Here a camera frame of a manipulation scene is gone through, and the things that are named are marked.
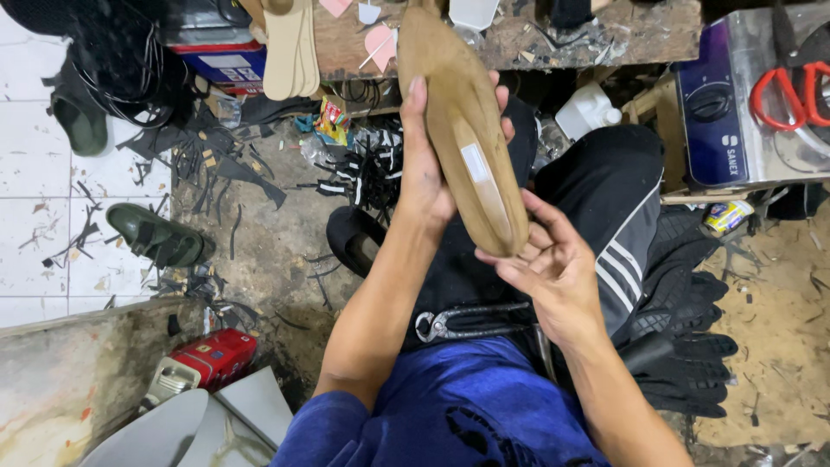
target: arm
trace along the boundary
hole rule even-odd
[[[491,71],[496,87],[498,73]],[[495,89],[501,111],[507,89]],[[346,391],[371,411],[403,344],[415,299],[447,222],[456,211],[424,130],[427,87],[416,76],[401,109],[403,177],[398,206],[372,269],[334,324],[314,395]],[[509,141],[513,125],[502,121]]]
[[[533,298],[545,335],[564,354],[590,434],[613,465],[692,466],[605,333],[591,248],[561,211],[526,190],[522,198],[541,223],[531,223],[524,251],[476,256]]]

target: green shoe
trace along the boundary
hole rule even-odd
[[[204,247],[195,230],[137,204],[113,204],[106,210],[106,221],[124,237],[134,255],[152,259],[157,268],[192,266]]]
[[[81,76],[66,57],[61,72],[50,80],[55,91],[46,111],[54,116],[69,137],[76,155],[99,155],[107,143],[106,113],[92,100]]]

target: wooden workbench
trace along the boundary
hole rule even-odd
[[[490,69],[575,68],[697,58],[701,33],[699,0],[664,0],[654,5],[616,0],[597,12],[597,24],[587,23],[569,36],[554,37],[559,42],[565,42],[582,32],[588,33],[579,42],[557,51],[552,51],[535,29],[529,32],[524,30],[528,21],[534,21],[535,2],[501,0],[500,5],[505,17],[486,30],[486,42],[478,51]],[[405,2],[383,3],[380,16],[389,15],[386,24],[398,27],[405,6]],[[319,2],[315,2],[315,44],[322,80],[397,76],[394,60],[384,74],[372,61],[362,70],[358,69],[369,56],[364,46],[369,30],[360,31],[364,26],[358,21],[356,0],[340,18],[333,17]],[[533,53],[533,63],[523,57],[519,59],[520,51]]]

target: black pants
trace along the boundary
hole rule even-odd
[[[520,187],[527,184],[538,144],[533,111],[513,96],[505,116],[515,138],[507,146]],[[657,216],[662,175],[662,142],[648,128],[620,125],[588,133],[535,177],[535,192],[568,216],[597,257],[599,296],[608,335],[625,323],[642,294],[646,264]],[[474,255],[476,245],[460,216],[444,232],[413,311],[404,351],[426,344],[414,331],[421,312],[450,307],[528,300],[502,281],[492,266]],[[458,318],[452,327],[487,329],[506,323],[531,324],[532,311],[496,317]],[[446,342],[437,338],[431,343]]]

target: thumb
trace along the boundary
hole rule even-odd
[[[427,108],[427,83],[423,76],[415,76],[409,84],[407,99],[401,105],[401,126],[403,143],[427,138],[424,130],[423,112]]]
[[[533,298],[539,298],[537,296],[545,290],[544,285],[547,283],[536,271],[527,267],[517,268],[507,262],[499,262],[496,265],[496,273],[506,283]]]

